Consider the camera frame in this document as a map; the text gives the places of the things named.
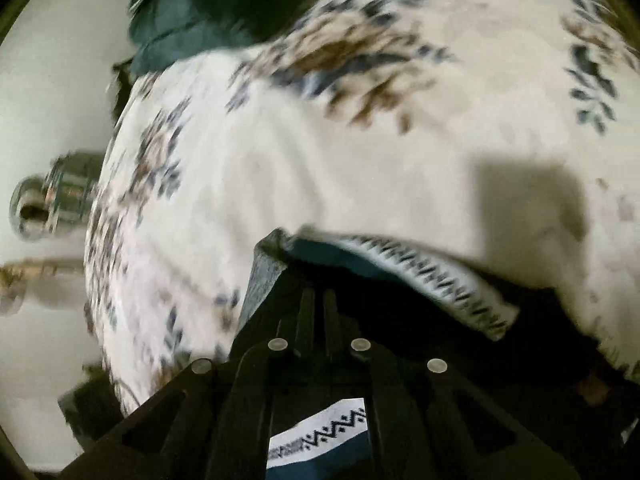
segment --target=bed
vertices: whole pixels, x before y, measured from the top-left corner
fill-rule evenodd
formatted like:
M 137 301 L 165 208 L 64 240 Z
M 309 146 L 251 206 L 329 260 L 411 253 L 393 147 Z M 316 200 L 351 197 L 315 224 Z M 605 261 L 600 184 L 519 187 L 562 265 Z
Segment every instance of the bed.
M 469 268 L 553 288 L 640 382 L 640 66 L 611 3 L 319 0 L 273 41 L 139 78 L 85 253 L 123 411 L 191 360 L 226 358 L 276 229 L 495 340 L 517 312 Z

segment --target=black fabric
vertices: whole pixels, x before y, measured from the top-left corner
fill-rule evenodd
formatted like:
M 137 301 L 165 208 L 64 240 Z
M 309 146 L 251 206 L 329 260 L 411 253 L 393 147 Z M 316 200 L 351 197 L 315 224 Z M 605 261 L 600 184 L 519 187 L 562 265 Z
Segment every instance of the black fabric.
M 517 322 L 500 342 L 462 326 L 401 284 L 290 262 L 236 337 L 230 358 L 274 337 L 279 320 L 299 307 L 307 284 L 332 288 L 338 310 L 358 321 L 363 337 L 401 358 L 440 357 L 452 363 L 569 460 L 583 479 L 628 478 L 638 459 L 622 446 L 620 433 L 640 413 L 638 386 L 607 365 L 595 341 L 577 332 L 551 290 L 484 278 L 521 308 Z M 612 388 L 606 402 L 596 408 L 576 391 L 576 384 L 594 370 Z
M 117 93 L 111 108 L 111 119 L 113 120 L 113 126 L 116 127 L 120 116 L 124 109 L 127 107 L 129 97 L 131 97 L 131 90 L 133 89 L 133 83 L 135 77 L 132 75 L 130 68 L 133 58 L 127 59 L 121 63 L 116 63 L 111 67 L 111 72 L 114 75 L 114 84 L 117 85 Z
M 129 27 L 141 47 L 132 72 L 164 70 L 176 60 L 220 47 L 268 40 L 292 23 L 306 0 L 132 0 Z
M 60 397 L 58 405 L 85 451 L 123 420 L 113 385 L 102 370 L 94 371 L 89 381 Z

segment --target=brown floral pattern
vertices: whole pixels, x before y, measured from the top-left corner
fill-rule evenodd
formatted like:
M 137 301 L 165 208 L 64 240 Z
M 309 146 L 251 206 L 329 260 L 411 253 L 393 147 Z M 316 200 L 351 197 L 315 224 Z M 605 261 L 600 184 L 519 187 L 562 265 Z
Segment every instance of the brown floral pattern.
M 107 212 L 104 203 L 98 197 L 92 211 L 86 238 L 87 287 L 90 291 L 89 304 L 94 332 L 100 323 L 95 319 L 108 319 L 112 330 L 117 330 L 118 316 L 111 299 L 110 280 L 108 276 L 124 271 L 122 265 L 122 238 L 118 229 L 121 218 L 119 214 Z
M 409 97 L 436 84 L 429 66 L 455 57 L 407 25 L 404 12 L 428 0 L 331 1 L 303 16 L 289 33 L 232 77 L 229 111 L 249 99 L 251 83 L 264 78 L 305 99 L 324 100 L 325 115 L 368 127 L 377 112 L 395 112 L 400 134 L 412 127 Z
M 180 187 L 180 163 L 172 155 L 182 131 L 180 118 L 188 105 L 187 98 L 169 112 L 160 110 L 142 131 L 136 168 L 129 192 L 123 197 L 123 200 L 136 203 L 139 216 L 151 193 L 157 193 L 158 198 L 169 199 Z
M 623 24 L 606 0 L 571 1 L 574 8 L 571 13 L 561 16 L 562 27 L 579 40 L 596 47 L 600 62 L 624 62 L 640 72 L 638 53 L 626 43 Z

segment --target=floral blanket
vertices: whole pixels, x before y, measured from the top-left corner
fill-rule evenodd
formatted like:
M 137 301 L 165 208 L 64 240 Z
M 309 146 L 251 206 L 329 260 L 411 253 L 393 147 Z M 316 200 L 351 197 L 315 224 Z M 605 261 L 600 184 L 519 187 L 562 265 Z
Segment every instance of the floral blanket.
M 124 411 L 226 357 L 275 228 L 494 339 L 515 311 L 453 262 L 553 287 L 640 381 L 640 76 L 618 23 L 605 0 L 320 0 L 269 44 L 137 81 L 85 258 Z

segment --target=white wall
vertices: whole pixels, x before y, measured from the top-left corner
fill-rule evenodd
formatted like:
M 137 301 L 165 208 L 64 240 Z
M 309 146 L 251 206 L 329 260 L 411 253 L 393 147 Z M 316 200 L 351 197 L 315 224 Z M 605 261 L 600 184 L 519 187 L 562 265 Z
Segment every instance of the white wall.
M 0 262 L 82 255 L 82 233 L 21 242 L 7 210 L 18 181 L 56 156 L 106 147 L 111 65 L 133 53 L 128 2 L 31 0 L 0 45 Z M 0 425 L 32 468 L 60 469 L 79 452 L 56 400 L 99 359 L 83 304 L 81 279 L 42 283 L 0 317 Z

